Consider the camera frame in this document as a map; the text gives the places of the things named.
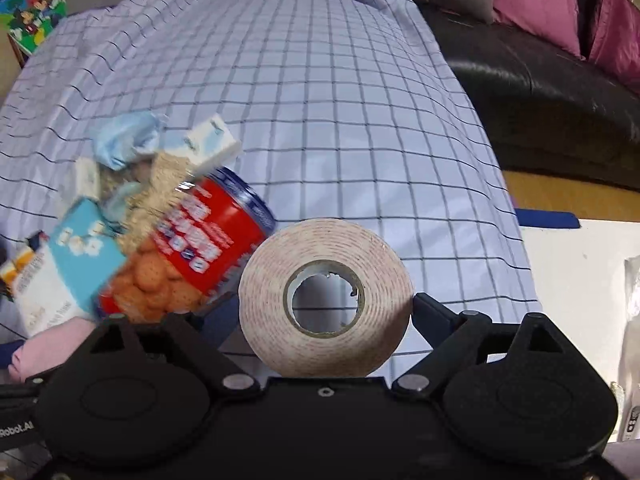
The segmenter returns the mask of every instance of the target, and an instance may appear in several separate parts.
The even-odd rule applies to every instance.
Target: blue jar lid
[[[207,178],[213,180],[244,209],[268,238],[276,229],[276,219],[258,194],[229,168],[216,168]]]

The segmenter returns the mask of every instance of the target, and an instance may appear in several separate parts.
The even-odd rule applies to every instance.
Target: wooden floor
[[[569,211],[578,218],[640,222],[640,193],[553,176],[505,171],[516,207]]]

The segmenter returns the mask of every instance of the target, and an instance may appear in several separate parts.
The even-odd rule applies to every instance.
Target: snack jar
[[[99,307],[132,322],[158,322],[168,312],[204,314],[238,286],[275,223],[253,189],[218,168],[158,222],[100,293]]]

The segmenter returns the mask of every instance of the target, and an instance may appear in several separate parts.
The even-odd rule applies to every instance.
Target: grid pattern cloth
[[[132,110],[165,114],[171,136],[220,113],[244,149],[231,168],[280,228],[356,222],[456,312],[519,322],[539,309],[494,152],[411,0],[124,0],[63,20],[1,109],[1,236],[49,230],[92,130]],[[305,316],[328,310],[353,317]],[[0,320],[20,333],[11,306]],[[223,349],[268,373],[240,332]],[[429,351],[410,326],[378,374]]]

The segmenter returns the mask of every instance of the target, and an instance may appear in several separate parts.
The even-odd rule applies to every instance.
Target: beige fuzzy object
[[[126,232],[116,238],[124,255],[135,252],[162,216],[183,199],[184,192],[176,188],[188,179],[190,170],[188,158],[158,153],[149,186],[127,199],[129,211],[123,222]]]

